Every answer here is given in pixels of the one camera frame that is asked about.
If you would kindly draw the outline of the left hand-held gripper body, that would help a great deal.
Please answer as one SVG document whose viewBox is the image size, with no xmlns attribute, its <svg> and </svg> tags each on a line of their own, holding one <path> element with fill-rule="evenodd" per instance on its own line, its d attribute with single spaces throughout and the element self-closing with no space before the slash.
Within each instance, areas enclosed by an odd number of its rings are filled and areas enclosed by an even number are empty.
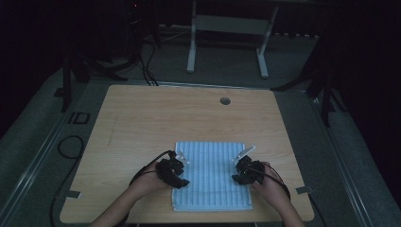
<svg viewBox="0 0 401 227">
<path fill-rule="evenodd" d="M 169 159 L 162 159 L 156 165 L 156 173 L 160 180 L 168 185 L 172 185 L 174 179 L 180 178 L 180 176 L 176 176 L 173 173 L 172 167 L 176 164 L 183 164 L 183 162 L 178 159 L 175 151 L 169 150 L 167 154 Z"/>
</svg>

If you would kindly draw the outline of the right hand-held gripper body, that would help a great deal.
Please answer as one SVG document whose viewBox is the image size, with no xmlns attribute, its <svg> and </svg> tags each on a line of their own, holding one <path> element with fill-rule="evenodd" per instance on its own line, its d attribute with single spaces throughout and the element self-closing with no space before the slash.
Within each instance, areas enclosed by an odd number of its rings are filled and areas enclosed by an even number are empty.
<svg viewBox="0 0 401 227">
<path fill-rule="evenodd" d="M 249 148 L 244 148 L 241 150 L 237 156 L 233 159 L 235 166 L 238 163 L 242 163 L 246 165 L 246 173 L 245 174 L 235 174 L 235 175 L 246 175 L 251 179 L 251 182 L 263 183 L 265 169 L 264 165 L 260 161 L 253 161 L 249 154 L 255 150 L 255 146 L 250 146 Z"/>
</svg>

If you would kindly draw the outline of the metal floor rail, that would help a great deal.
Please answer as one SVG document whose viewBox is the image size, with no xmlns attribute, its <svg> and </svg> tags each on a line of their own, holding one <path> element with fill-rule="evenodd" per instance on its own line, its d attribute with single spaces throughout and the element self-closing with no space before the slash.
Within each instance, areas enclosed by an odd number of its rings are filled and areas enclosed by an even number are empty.
<svg viewBox="0 0 401 227">
<path fill-rule="evenodd" d="M 312 97 L 310 99 L 311 106 L 313 108 L 314 114 L 319 118 L 321 127 L 323 128 L 323 133 L 328 140 L 330 149 L 333 152 L 335 165 L 338 169 L 344 190 L 347 193 L 347 197 L 354 209 L 357 220 L 360 227 L 373 227 L 373 222 L 366 210 L 365 204 L 359 195 L 357 187 L 352 179 L 350 171 L 343 159 L 339 144 L 329 127 L 325 125 L 321 117 L 321 107 L 323 103 L 319 101 L 317 97 Z"/>
<path fill-rule="evenodd" d="M 75 161 L 60 156 L 76 111 L 30 106 L 0 140 L 0 227 L 61 227 Z"/>
</svg>

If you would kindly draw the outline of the person's left hand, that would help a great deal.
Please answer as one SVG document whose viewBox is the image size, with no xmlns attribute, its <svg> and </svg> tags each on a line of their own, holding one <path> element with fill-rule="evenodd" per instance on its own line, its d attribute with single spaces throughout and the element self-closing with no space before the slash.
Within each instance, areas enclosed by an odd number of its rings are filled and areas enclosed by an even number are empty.
<svg viewBox="0 0 401 227">
<path fill-rule="evenodd" d="M 138 201 L 159 190 L 168 189 L 169 185 L 160 180 L 155 170 L 147 170 L 129 186 L 129 195 Z"/>
</svg>

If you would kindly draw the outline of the white metal desk frame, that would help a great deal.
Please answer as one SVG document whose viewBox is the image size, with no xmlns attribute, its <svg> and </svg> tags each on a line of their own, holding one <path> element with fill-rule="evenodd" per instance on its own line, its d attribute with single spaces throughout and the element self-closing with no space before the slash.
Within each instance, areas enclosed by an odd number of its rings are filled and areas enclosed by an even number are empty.
<svg viewBox="0 0 401 227">
<path fill-rule="evenodd" d="M 186 72 L 193 73 L 195 71 L 197 43 L 196 34 L 198 31 L 214 31 L 238 34 L 261 35 L 263 42 L 255 49 L 260 76 L 267 79 L 270 75 L 265 60 L 265 52 L 270 39 L 275 18 L 278 13 L 278 7 L 273 7 L 269 19 L 250 19 L 224 17 L 215 15 L 205 15 L 197 13 L 197 0 L 192 0 L 191 12 L 191 39 L 189 53 L 186 65 Z"/>
</svg>

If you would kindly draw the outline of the blue striped towel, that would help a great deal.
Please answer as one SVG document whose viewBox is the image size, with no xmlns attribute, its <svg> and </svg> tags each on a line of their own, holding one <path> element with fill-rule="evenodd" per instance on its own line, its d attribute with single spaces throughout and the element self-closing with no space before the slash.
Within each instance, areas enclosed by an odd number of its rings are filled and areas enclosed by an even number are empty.
<svg viewBox="0 0 401 227">
<path fill-rule="evenodd" d="M 232 178 L 235 157 L 245 148 L 238 142 L 180 141 L 175 149 L 185 158 L 181 177 L 187 186 L 172 190 L 172 206 L 179 212 L 224 212 L 252 210 L 247 185 Z"/>
</svg>

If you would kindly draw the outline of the dark equipment rack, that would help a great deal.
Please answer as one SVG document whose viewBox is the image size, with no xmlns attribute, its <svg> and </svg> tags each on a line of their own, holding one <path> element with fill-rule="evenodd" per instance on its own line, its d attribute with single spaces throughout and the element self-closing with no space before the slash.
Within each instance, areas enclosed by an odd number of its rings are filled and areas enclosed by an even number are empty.
<svg viewBox="0 0 401 227">
<path fill-rule="evenodd" d="M 157 0 L 124 0 L 128 27 L 133 35 L 130 62 L 138 62 L 146 35 L 161 47 L 157 14 Z"/>
</svg>

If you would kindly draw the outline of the black metal stand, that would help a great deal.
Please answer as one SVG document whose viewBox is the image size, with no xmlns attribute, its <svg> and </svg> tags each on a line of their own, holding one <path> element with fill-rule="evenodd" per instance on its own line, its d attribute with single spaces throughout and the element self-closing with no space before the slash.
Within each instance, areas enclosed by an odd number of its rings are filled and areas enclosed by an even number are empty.
<svg viewBox="0 0 401 227">
<path fill-rule="evenodd" d="M 71 75 L 74 75 L 77 81 L 87 83 L 90 79 L 87 67 L 90 66 L 107 78 L 125 81 L 126 78 L 118 76 L 116 72 L 126 69 L 132 64 L 133 61 L 127 61 L 116 66 L 107 67 L 83 53 L 73 52 L 68 54 L 63 61 L 62 87 L 58 91 L 58 94 L 62 97 L 61 111 L 65 113 L 72 101 Z"/>
<path fill-rule="evenodd" d="M 344 106 L 333 94 L 332 89 L 334 87 L 334 76 L 335 76 L 335 63 L 333 61 L 320 61 L 310 57 L 301 73 L 300 76 L 284 85 L 271 88 L 275 92 L 284 92 L 296 85 L 299 85 L 307 80 L 310 80 L 310 84 L 305 90 L 305 94 L 309 98 L 316 99 L 320 93 L 323 93 L 322 97 L 322 110 L 321 118 L 326 127 L 330 126 L 329 113 L 333 111 L 331 100 L 334 100 L 338 107 L 346 112 Z"/>
</svg>

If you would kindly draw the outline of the person's right hand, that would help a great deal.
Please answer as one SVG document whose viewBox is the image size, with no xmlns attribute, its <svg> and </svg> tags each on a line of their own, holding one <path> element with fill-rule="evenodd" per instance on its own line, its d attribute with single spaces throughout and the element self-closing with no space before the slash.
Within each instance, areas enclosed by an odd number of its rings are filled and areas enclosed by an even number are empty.
<svg viewBox="0 0 401 227">
<path fill-rule="evenodd" d="M 287 193 L 279 182 L 279 177 L 272 171 L 272 168 L 268 162 L 264 162 L 264 169 L 266 176 L 264 177 L 263 183 L 255 182 L 252 184 L 252 188 L 268 203 L 275 199 L 281 199 L 287 197 Z"/>
</svg>

